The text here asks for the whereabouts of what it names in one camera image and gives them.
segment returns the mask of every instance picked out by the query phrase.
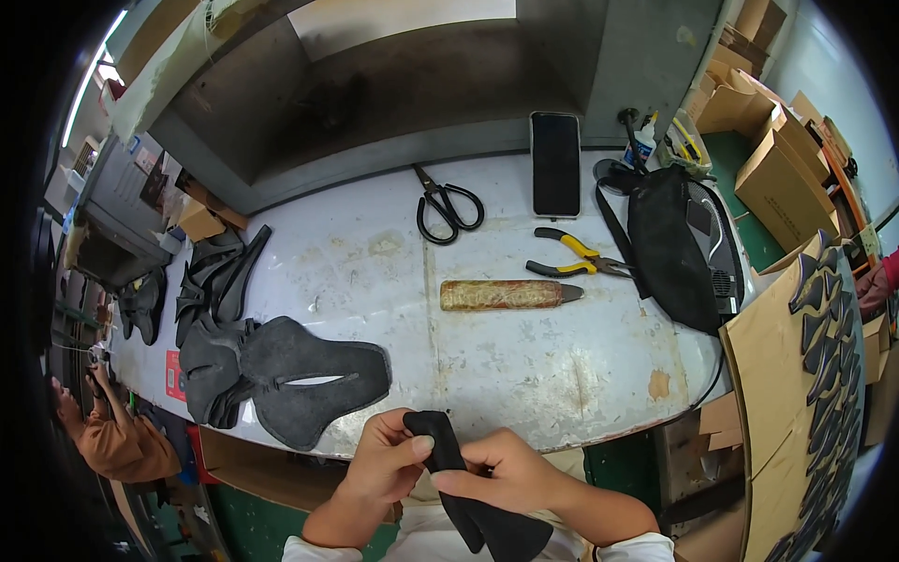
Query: black scissors handle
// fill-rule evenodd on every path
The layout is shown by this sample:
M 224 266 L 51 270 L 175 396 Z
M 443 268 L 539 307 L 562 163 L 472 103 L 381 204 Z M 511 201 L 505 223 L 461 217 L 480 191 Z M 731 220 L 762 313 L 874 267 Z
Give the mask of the black scissors handle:
M 441 195 L 441 199 L 443 200 L 443 204 L 441 205 L 433 196 L 433 191 L 426 191 L 424 195 L 418 200 L 418 213 L 415 216 L 416 221 L 418 222 L 418 230 L 422 233 L 422 236 L 428 242 L 436 245 L 449 245 L 455 242 L 458 237 L 458 232 L 460 229 L 471 231 L 475 228 L 481 226 L 484 222 L 484 204 L 481 203 L 481 200 L 477 198 L 477 196 L 470 192 L 469 190 L 458 187 L 457 185 L 452 185 L 447 183 L 445 186 L 435 186 L 433 188 Z M 467 198 L 469 201 L 474 203 L 475 209 L 477 209 L 477 218 L 474 222 L 468 224 L 462 221 L 456 212 L 456 208 L 453 207 L 452 201 L 450 201 L 450 195 L 448 192 L 455 192 L 463 197 Z M 449 229 L 451 230 L 451 234 L 446 238 L 438 238 L 435 235 L 431 234 L 428 231 L 427 227 L 424 225 L 424 206 L 425 203 L 431 205 L 438 213 L 440 213 L 443 220 L 447 222 L 449 225 Z

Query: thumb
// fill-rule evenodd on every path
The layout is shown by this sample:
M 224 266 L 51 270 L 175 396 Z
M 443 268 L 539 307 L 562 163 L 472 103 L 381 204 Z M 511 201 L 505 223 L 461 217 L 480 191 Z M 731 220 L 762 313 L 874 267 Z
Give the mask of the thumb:
M 434 438 L 430 435 L 418 435 L 407 439 L 389 449 L 386 459 L 387 467 L 391 470 L 399 470 L 422 462 L 431 456 L 433 448 Z
M 447 495 L 467 497 L 492 504 L 503 484 L 491 478 L 476 476 L 465 470 L 441 470 L 431 475 L 431 482 L 438 491 Z

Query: glue bottle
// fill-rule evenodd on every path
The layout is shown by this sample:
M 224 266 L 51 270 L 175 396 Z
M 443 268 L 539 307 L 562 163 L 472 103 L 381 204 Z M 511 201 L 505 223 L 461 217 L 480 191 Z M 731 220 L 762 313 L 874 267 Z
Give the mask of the glue bottle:
M 659 112 L 653 113 L 652 119 L 650 119 L 641 130 L 634 133 L 636 147 L 640 152 L 640 158 L 643 159 L 644 164 L 655 151 L 655 139 L 653 137 L 655 136 L 655 120 L 658 116 Z M 621 161 L 632 168 L 635 167 L 634 151 L 631 149 L 630 143 L 628 143 L 628 147 L 624 149 L 624 156 L 621 158 Z

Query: worn table surface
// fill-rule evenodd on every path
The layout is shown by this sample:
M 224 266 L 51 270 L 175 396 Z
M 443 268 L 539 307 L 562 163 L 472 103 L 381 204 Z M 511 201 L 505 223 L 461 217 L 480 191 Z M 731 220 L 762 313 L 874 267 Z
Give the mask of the worn table surface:
M 245 316 L 264 322 L 286 315 L 319 337 L 376 343 L 389 356 L 387 398 L 335 420 L 312 452 L 351 457 L 364 421 L 399 406 L 446 411 L 463 442 L 509 426 L 535 449 L 562 450 L 658 424 L 705 392 L 721 353 L 717 339 L 676 326 L 652 299 L 641 301 L 627 279 L 574 277 L 567 282 L 586 294 L 559 308 L 440 310 L 442 281 L 537 279 L 524 269 L 529 259 L 578 261 L 559 242 L 535 238 L 535 227 L 562 228 L 621 259 L 593 198 L 592 179 L 594 162 L 617 155 L 583 153 L 582 214 L 557 223 L 530 209 L 528 155 L 426 166 L 436 182 L 468 188 L 486 207 L 484 225 L 449 246 L 426 244 L 418 233 L 422 187 L 411 169 L 253 217 L 246 240 L 263 224 L 273 234 L 252 273 Z M 608 199 L 626 224 L 627 200 Z M 467 209 L 459 206 L 464 218 Z M 426 215 L 426 221 L 438 218 L 432 210 Z M 432 232 L 442 236 L 440 229 L 435 225 Z M 186 404 L 165 393 L 165 352 L 176 349 L 174 300 L 189 257 L 190 250 L 182 251 L 167 269 L 156 343 L 146 347 L 137 331 L 126 341 L 120 330 L 111 341 L 112 364 L 126 386 L 187 418 Z M 746 263 L 743 272 L 751 279 Z M 753 296 L 748 286 L 747 302 Z M 723 392 L 719 383 L 708 399 Z M 241 405 L 237 426 L 227 432 L 285 448 L 260 426 L 252 400 Z

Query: white sleeve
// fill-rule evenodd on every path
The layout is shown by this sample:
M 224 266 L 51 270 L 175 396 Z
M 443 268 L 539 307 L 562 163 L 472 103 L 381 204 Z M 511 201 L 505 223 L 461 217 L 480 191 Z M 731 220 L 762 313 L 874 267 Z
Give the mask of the white sleeve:
M 361 562 L 357 549 L 326 549 L 317 547 L 300 537 L 287 537 L 281 562 Z
M 599 549 L 602 562 L 672 562 L 674 543 L 657 532 L 648 532 L 629 540 L 616 542 L 610 547 Z

